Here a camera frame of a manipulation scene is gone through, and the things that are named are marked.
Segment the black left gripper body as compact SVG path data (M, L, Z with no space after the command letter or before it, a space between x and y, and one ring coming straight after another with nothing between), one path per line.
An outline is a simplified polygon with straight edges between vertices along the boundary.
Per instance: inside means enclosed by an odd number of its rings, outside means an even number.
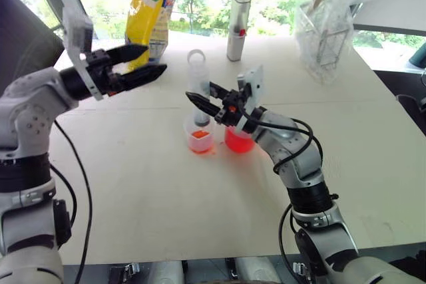
M121 63L117 49L93 51L87 55L86 62L87 71L102 95L112 96L120 92L120 75L112 70Z

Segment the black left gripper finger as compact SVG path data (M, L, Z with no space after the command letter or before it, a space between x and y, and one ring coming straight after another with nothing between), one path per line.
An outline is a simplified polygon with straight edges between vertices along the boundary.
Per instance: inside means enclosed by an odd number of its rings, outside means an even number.
M110 57L113 65L127 63L137 59L148 50L146 45L126 44L113 49L109 49L106 53Z
M119 77L117 92L130 91L158 79L167 69L166 64L147 64Z

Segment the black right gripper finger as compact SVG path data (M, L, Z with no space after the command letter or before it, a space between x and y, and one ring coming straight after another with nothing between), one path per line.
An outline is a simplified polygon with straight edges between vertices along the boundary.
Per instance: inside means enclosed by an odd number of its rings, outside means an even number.
M214 82L210 82L209 87L210 96L213 98L226 98L230 93L228 90Z
M185 95L198 110L201 110L208 116L215 117L221 111L221 108L212 104L208 98L201 94L186 91Z

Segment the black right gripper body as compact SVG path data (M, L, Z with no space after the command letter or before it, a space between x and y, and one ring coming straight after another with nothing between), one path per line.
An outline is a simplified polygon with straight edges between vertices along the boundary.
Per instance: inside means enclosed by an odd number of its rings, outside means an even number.
M214 117L215 121L225 126L243 128L247 124L247 118L242 109L250 97L250 89L229 90L226 98L218 98L222 101L221 111Z

